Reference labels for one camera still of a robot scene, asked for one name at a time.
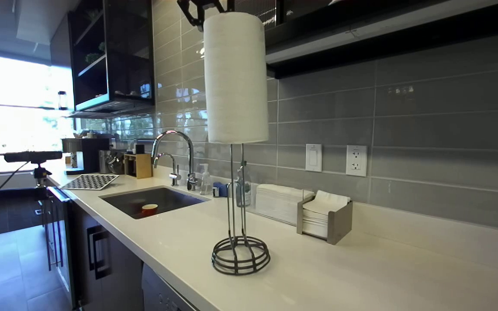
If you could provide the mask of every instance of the sink faucet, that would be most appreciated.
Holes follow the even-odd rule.
[[[152,143],[152,156],[154,156],[154,167],[157,165],[157,144],[159,144],[159,139],[168,136],[168,134],[178,134],[182,136],[185,141],[187,141],[187,146],[189,146],[189,172],[187,172],[187,189],[194,191],[197,189],[199,186],[199,179],[195,177],[195,158],[194,158],[194,143],[192,139],[183,132],[183,130],[178,130],[178,129],[166,129],[163,130]]]
[[[170,172],[168,175],[173,179],[173,186],[178,186],[180,174],[178,174],[175,155],[168,151],[157,153],[152,160],[152,167],[157,167],[161,156],[170,156],[173,160],[173,172]]]

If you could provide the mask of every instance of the appliance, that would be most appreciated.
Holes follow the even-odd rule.
[[[109,137],[62,137],[66,172],[97,172],[100,149],[109,149]]]
[[[228,236],[213,246],[213,265],[223,274],[251,274],[270,262],[266,243],[247,234],[249,182],[244,143],[268,139],[265,29],[242,11],[204,20],[204,79],[209,141],[230,143]],[[240,144],[240,167],[233,168],[233,144]]]

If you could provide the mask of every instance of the window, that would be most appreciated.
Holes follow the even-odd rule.
[[[0,56],[0,172],[21,165],[5,162],[5,151],[61,149],[61,136],[73,132],[73,120],[55,106],[71,101],[69,68]]]

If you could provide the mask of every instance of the lower cabinet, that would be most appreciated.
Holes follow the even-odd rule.
[[[195,311],[176,289],[161,279],[149,265],[144,265],[145,311]]]
[[[69,224],[78,307],[142,311],[144,262],[81,206],[71,206]]]

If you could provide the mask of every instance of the metal sink basin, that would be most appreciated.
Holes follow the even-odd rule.
[[[104,194],[100,198],[135,219],[204,201],[204,198],[175,191],[170,187],[147,187],[140,191]],[[157,203],[157,208],[154,208],[154,212],[147,212],[142,208],[145,203]]]

